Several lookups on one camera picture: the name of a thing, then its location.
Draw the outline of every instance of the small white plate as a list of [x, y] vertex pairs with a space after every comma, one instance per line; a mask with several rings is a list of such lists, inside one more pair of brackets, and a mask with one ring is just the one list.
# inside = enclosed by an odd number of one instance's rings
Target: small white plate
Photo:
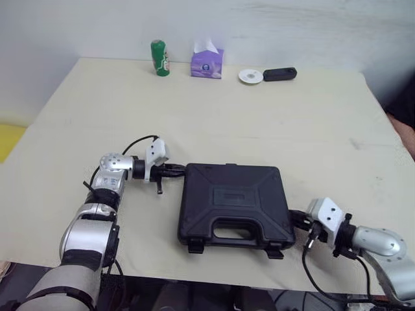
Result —
[[238, 76], [242, 82], [248, 84], [258, 84], [264, 79], [262, 73], [254, 69], [244, 69]]

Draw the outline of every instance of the black remote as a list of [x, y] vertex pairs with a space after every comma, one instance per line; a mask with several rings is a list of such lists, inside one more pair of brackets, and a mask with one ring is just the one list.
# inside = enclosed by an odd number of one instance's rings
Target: black remote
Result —
[[297, 70], [294, 67], [267, 69], [263, 73], [264, 81], [283, 81], [292, 80], [297, 76]]

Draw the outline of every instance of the white wall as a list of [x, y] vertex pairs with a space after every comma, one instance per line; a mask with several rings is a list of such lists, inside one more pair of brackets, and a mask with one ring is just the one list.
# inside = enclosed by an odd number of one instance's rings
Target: white wall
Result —
[[29, 124], [79, 56], [188, 62], [210, 34], [226, 63], [362, 71], [385, 103], [415, 70], [413, 0], [0, 0], [0, 122]]

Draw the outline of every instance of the robotic arm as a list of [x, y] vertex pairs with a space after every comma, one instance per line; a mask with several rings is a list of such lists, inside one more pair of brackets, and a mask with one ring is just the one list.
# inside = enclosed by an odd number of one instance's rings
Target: robotic arm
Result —
[[161, 139], [146, 149], [144, 160], [135, 156], [107, 154], [60, 243], [59, 267], [48, 271], [29, 293], [18, 311], [95, 310], [101, 272], [114, 263], [118, 248], [117, 213], [126, 181], [154, 181], [184, 175], [181, 165], [165, 165], [169, 151]]
[[329, 198], [313, 200], [307, 213], [293, 211], [292, 215], [294, 225], [310, 229], [311, 234], [312, 224], [322, 226], [323, 231], [306, 244], [308, 248], [318, 238], [327, 242], [335, 257], [362, 256], [375, 269], [379, 284], [391, 302], [415, 307], [415, 263], [398, 234], [387, 229], [351, 225], [351, 214], [344, 214]]

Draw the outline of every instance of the cable connector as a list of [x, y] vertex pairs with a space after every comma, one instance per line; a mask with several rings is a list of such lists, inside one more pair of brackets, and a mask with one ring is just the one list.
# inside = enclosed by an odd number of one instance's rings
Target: cable connector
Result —
[[313, 242], [322, 234], [323, 232], [323, 225], [320, 222], [313, 222], [309, 232], [309, 238], [305, 243], [304, 247], [307, 249], [311, 249], [313, 246]]

